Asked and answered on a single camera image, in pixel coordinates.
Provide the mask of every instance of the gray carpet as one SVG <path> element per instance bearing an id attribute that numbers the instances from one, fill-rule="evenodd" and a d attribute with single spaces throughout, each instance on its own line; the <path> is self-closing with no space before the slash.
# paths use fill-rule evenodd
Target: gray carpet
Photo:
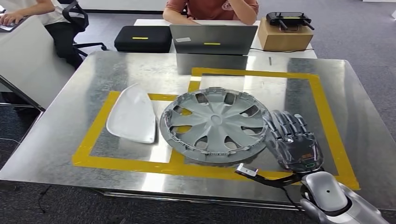
<path id="1" fill-rule="evenodd" d="M 393 137 L 396 136 L 396 21 L 390 17 L 396 3 L 363 3 L 361 0 L 260 0 L 259 18 L 271 11 L 304 11 L 316 28 L 312 45 L 319 58 L 346 59 L 354 67 L 366 91 Z M 90 26 L 78 43 L 104 42 L 114 49 L 119 30 L 136 19 L 160 15 L 91 14 Z M 92 52 L 99 48 L 89 48 Z M 20 139 L 33 121 L 11 108 L 0 108 L 0 137 Z M 0 140 L 0 168 L 16 143 Z M 292 211 L 241 208 L 222 205 L 176 203 L 141 199 L 107 198 L 65 186 L 0 182 L 0 223 L 4 224 L 106 224 L 117 216 L 126 224 L 239 223 L 305 224 Z M 384 216 L 396 223 L 394 212 Z"/>

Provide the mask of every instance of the white shirt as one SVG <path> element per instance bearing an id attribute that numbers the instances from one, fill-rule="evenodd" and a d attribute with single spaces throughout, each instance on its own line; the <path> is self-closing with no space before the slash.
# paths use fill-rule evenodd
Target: white shirt
<path id="1" fill-rule="evenodd" d="M 49 25 L 56 22 L 68 22 L 62 15 L 63 7 L 57 0 L 51 0 L 55 6 L 55 11 L 38 15 L 43 25 Z M 0 0 L 0 5 L 8 12 L 15 12 L 24 8 L 29 8 L 37 4 L 36 0 Z"/>

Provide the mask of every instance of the white curved plastic part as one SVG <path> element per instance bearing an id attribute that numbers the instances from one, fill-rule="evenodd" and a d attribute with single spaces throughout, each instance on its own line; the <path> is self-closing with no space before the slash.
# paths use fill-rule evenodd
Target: white curved plastic part
<path id="1" fill-rule="evenodd" d="M 139 84 L 122 91 L 110 112 L 106 128 L 121 138 L 148 144 L 154 142 L 156 116 L 148 94 Z"/>

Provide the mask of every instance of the stainless steel table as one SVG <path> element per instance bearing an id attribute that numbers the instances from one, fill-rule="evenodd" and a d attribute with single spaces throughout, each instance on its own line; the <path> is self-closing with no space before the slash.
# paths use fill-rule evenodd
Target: stainless steel table
<path id="1" fill-rule="evenodd" d="M 158 134 L 155 144 L 104 128 L 120 91 L 140 83 L 157 116 L 176 95 L 221 86 L 270 110 L 302 114 L 324 151 L 325 169 L 382 209 L 395 209 L 395 142 L 347 61 L 255 56 L 91 54 L 0 171 L 0 179 L 92 188 L 106 195 L 293 209 L 283 192 L 232 167 L 196 164 Z M 252 165 L 283 172 L 268 150 Z M 289 186 L 294 200 L 299 186 Z"/>

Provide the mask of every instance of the cable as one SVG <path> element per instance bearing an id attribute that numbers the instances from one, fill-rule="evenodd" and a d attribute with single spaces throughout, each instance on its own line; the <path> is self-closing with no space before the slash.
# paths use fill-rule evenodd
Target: cable
<path id="1" fill-rule="evenodd" d="M 49 185 L 44 191 L 40 193 L 40 197 L 38 198 L 38 207 L 41 210 L 42 213 L 45 213 L 46 211 L 41 207 L 40 201 L 44 197 L 44 195 L 47 193 L 47 191 L 52 187 L 52 185 Z"/>
<path id="2" fill-rule="evenodd" d="M 4 138 L 0 138 L 0 140 L 14 141 L 14 142 L 16 142 L 16 143 L 20 144 L 20 142 L 18 142 L 17 140 L 14 140 L 14 139 L 4 139 Z"/>
<path id="3" fill-rule="evenodd" d="M 264 52 L 281 52 L 281 53 L 293 53 L 293 52 L 299 52 L 299 51 L 306 51 L 306 50 L 314 50 L 313 48 L 305 49 L 305 50 L 293 50 L 293 51 L 276 51 L 276 50 L 263 50 L 263 49 L 258 49 L 258 48 L 251 48 L 251 50 L 260 50 Z"/>
<path id="4" fill-rule="evenodd" d="M 290 201 L 290 203 L 292 203 L 292 204 L 294 205 L 294 207 L 296 207 L 297 210 L 299 210 L 300 212 L 304 213 L 304 215 L 307 216 L 311 221 L 314 221 L 314 222 L 315 222 L 315 220 L 313 220 L 307 213 L 305 213 L 305 211 L 303 211 L 303 210 L 291 199 L 289 193 L 287 192 L 287 190 L 286 190 L 284 187 L 282 187 L 282 188 L 280 188 L 280 189 L 282 189 L 282 190 L 285 192 L 285 195 L 286 195 L 287 199 Z"/>

